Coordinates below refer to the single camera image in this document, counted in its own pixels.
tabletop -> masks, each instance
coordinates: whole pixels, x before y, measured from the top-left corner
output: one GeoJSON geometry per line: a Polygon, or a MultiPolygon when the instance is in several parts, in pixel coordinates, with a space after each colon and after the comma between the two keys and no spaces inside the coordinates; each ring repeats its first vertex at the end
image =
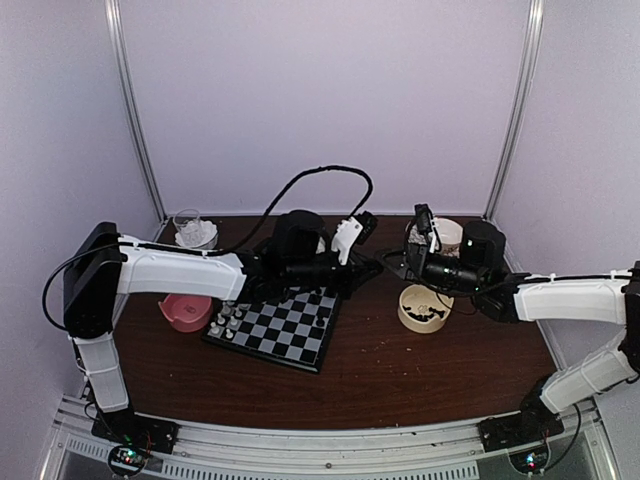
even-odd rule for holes
{"type": "MultiPolygon", "coordinates": [[[[224,247],[257,218],[211,220],[224,247]]],[[[325,220],[332,231],[339,218],[325,220]]],[[[380,217],[359,251],[401,246],[408,220],[380,217]]],[[[270,218],[255,240],[273,225],[270,218]]],[[[171,243],[174,232],[169,223],[160,241],[171,243]]],[[[409,331],[396,312],[406,286],[385,272],[342,303],[320,374],[207,344],[201,332],[178,333],[158,308],[165,295],[132,295],[115,339],[133,405],[141,413],[238,427],[413,426],[517,410],[536,380],[555,370],[535,323],[452,312],[434,334],[409,331]]],[[[472,310],[466,299],[455,307],[472,310]]]]}

white wall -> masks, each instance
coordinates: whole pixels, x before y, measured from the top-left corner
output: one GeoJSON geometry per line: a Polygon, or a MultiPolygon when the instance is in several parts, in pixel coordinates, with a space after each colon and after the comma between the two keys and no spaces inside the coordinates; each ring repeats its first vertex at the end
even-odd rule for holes
{"type": "MultiPolygon", "coordinates": [[[[0,7],[0,464],[34,478],[63,392],[81,376],[40,294],[96,223],[146,236],[156,220],[135,163],[100,0],[0,7]]],[[[60,318],[59,287],[51,308],[60,318]]]]}
{"type": "MultiPolygon", "coordinates": [[[[524,269],[607,272],[640,260],[640,3],[549,0],[497,223],[524,269]]],[[[573,363],[612,326],[551,323],[573,363]]],[[[640,471],[640,384],[598,398],[623,478],[640,471]]]]}
{"type": "MultiPolygon", "coordinates": [[[[299,171],[364,168],[368,207],[481,213],[529,2],[123,2],[133,83],[169,212],[262,212],[299,171]]],[[[363,189],[306,179],[282,209],[344,213],[363,189]]]]}

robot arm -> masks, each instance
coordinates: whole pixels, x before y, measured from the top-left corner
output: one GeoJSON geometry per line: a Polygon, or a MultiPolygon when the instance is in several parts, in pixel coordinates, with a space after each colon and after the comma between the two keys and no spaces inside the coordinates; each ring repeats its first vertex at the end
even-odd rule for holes
{"type": "Polygon", "coordinates": [[[537,441],[544,432],[562,432],[557,414],[571,405],[640,374],[640,262],[627,271],[586,277],[508,274],[505,237],[493,225],[465,225],[459,258],[437,253],[433,216],[416,205],[402,252],[379,254],[385,266],[405,280],[436,292],[471,298],[489,318],[505,323],[536,320],[600,321],[626,326],[580,363],[541,379],[512,417],[480,424],[485,450],[537,441]],[[401,257],[400,265],[390,262],[401,257]]]}
{"type": "Polygon", "coordinates": [[[179,293],[252,303],[280,298],[288,287],[299,286],[327,287],[349,298],[382,272],[378,262],[350,256],[353,245],[363,243],[375,226],[367,212],[352,216],[338,226],[331,250],[325,251],[329,239],[321,217],[296,210],[281,215],[272,237],[255,251],[219,254],[144,242],[120,235],[112,223],[98,225],[64,274],[65,328],[101,417],[94,434],[144,445],[148,433],[152,449],[170,451],[177,429],[133,411],[113,341],[117,294],[179,293]]]}

pink bowl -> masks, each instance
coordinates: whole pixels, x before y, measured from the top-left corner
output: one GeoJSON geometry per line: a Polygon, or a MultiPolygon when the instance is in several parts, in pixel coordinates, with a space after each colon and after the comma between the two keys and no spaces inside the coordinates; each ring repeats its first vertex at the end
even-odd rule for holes
{"type": "Polygon", "coordinates": [[[171,326],[182,333],[197,332],[204,328],[213,311],[211,298],[197,295],[172,293],[158,305],[171,326]]]}

clear plastic cup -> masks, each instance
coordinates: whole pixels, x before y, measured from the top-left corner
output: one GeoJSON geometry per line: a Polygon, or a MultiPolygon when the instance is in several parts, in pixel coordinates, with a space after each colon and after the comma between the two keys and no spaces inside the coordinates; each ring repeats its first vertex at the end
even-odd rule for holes
{"type": "Polygon", "coordinates": [[[173,224],[185,247],[199,247],[205,239],[200,212],[193,208],[182,210],[173,217],[173,224]]]}

